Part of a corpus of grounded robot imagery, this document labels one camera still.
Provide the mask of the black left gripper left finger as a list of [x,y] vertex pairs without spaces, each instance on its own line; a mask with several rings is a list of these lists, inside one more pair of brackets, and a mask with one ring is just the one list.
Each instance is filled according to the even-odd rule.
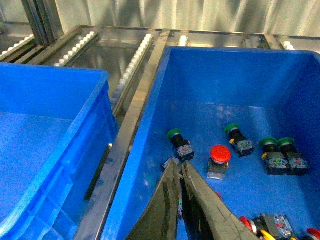
[[163,172],[149,204],[126,239],[175,240],[180,198],[180,168],[171,165]]

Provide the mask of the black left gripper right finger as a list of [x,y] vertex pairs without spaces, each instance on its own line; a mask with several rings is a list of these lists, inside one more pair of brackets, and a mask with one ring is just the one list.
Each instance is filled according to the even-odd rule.
[[181,169],[183,219],[190,240],[257,240],[190,162]]

